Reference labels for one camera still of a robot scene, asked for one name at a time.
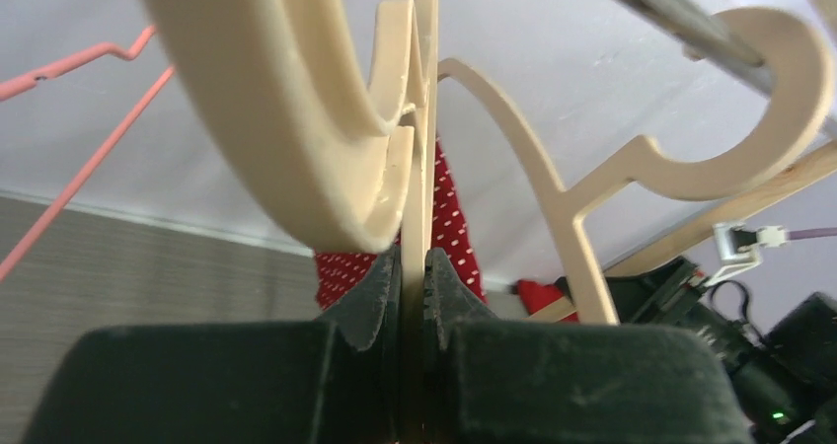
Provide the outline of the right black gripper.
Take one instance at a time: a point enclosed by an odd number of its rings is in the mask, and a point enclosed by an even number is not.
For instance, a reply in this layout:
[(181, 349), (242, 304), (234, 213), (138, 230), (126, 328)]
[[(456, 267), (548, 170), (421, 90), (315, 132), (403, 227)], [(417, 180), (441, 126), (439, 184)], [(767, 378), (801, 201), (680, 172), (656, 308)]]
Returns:
[(751, 293), (728, 319), (713, 303), (717, 286), (693, 262), (678, 257), (656, 269), (606, 279), (627, 324), (668, 325), (703, 340), (721, 362), (758, 443), (836, 440), (836, 301), (815, 292), (767, 334), (750, 321)]

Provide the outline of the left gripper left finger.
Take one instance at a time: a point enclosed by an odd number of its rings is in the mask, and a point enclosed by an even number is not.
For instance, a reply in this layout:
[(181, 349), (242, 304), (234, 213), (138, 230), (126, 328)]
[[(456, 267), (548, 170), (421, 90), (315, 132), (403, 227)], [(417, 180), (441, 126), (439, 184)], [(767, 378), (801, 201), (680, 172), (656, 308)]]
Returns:
[(108, 327), (64, 355), (26, 443), (392, 443), (400, 251), (311, 321)]

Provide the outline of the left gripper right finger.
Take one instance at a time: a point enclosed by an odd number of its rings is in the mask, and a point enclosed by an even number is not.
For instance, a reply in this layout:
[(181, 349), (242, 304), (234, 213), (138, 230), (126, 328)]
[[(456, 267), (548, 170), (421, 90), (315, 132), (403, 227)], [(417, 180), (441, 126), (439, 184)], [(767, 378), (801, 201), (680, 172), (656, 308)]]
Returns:
[(429, 443), (748, 443), (722, 366), (667, 326), (498, 318), (430, 251), (424, 274)]

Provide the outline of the red polka dot skirt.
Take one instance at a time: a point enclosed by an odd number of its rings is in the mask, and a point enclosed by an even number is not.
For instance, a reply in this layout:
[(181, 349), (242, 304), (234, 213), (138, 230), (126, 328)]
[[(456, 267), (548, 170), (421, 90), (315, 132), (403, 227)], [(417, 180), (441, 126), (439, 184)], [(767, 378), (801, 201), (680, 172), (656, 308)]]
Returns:
[[(465, 286), (487, 300), (468, 224), (440, 142), (435, 143), (432, 190), (431, 246), (443, 250)], [(316, 302), (323, 310), (335, 304), (365, 277), (375, 254), (314, 253), (318, 274)]]

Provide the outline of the beige hanger of pink skirt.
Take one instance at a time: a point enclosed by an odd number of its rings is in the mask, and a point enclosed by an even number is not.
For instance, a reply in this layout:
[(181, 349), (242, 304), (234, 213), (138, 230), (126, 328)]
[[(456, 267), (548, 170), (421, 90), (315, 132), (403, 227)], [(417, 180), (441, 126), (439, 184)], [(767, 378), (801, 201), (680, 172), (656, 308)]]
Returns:
[(262, 210), (326, 252), (401, 243), (398, 430), (424, 439), (438, 0), (377, 8), (368, 76), (342, 0), (143, 0), (215, 145)]

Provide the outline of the beige hanger of red skirt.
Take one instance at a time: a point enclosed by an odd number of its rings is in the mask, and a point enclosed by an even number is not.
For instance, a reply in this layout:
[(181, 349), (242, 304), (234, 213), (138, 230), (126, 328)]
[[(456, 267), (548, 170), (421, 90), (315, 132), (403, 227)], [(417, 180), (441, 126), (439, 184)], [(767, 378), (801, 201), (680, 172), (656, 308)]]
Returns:
[(601, 266), (583, 229), (585, 216), (636, 182), (666, 198), (706, 201), (761, 185), (793, 162), (815, 138), (835, 92), (834, 58), (820, 30), (772, 8), (723, 11), (721, 20), (762, 52), (772, 72), (770, 101), (752, 131), (708, 160), (668, 158), (656, 141), (639, 135), (571, 188), (565, 188), (548, 153), (505, 93), (454, 58), (438, 65), (440, 79), (464, 86), (490, 113), (519, 160), (547, 221), (584, 324), (616, 325), (619, 317)]

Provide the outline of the pink wire hanger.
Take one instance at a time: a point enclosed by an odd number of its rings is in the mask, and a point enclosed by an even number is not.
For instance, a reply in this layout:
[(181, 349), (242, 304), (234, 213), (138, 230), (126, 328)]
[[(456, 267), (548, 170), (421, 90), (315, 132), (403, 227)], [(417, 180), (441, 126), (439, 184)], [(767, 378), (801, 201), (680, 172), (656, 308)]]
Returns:
[(1, 236), (7, 277), (54, 222), (126, 130), (169, 80), (126, 65), (150, 45), (149, 25), (131, 40), (100, 41), (64, 57), (1, 51), (1, 197), (32, 202), (42, 213), (18, 242)]

